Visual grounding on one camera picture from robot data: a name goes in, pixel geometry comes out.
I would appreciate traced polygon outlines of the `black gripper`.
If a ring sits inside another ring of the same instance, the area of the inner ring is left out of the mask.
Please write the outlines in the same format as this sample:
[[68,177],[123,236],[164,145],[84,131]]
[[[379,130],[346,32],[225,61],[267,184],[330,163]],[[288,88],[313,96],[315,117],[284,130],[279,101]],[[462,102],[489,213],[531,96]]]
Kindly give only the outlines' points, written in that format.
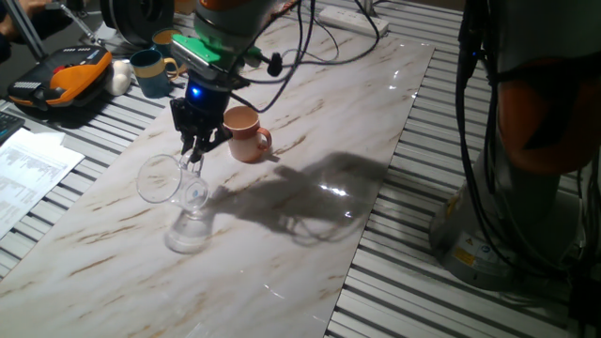
[[181,132],[180,154],[185,155],[193,149],[190,162],[200,162],[205,153],[233,137],[223,124],[229,99],[229,92],[190,78],[184,96],[170,100],[175,128]]

